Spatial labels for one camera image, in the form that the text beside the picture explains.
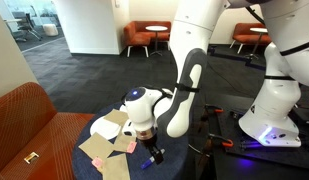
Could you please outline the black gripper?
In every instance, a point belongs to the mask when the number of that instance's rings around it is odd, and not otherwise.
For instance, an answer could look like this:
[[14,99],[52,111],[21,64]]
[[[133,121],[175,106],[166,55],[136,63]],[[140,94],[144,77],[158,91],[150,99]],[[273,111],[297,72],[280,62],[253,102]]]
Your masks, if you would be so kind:
[[154,156],[155,163],[160,164],[163,162],[164,149],[157,149],[157,131],[154,128],[150,128],[144,131],[136,132],[137,139],[149,150],[151,156]]

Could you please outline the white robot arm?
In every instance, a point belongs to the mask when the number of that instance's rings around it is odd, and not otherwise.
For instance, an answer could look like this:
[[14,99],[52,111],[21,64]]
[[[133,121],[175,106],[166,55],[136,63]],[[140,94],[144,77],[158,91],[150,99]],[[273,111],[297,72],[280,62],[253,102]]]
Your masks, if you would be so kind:
[[135,87],[122,98],[136,138],[156,163],[163,161],[157,137],[183,136],[190,111],[210,68],[211,36],[228,9],[258,5],[270,37],[264,49],[263,84],[240,129],[265,147],[298,148],[300,130],[288,113],[309,87],[309,0],[179,0],[170,31],[170,50],[177,67],[172,91]]

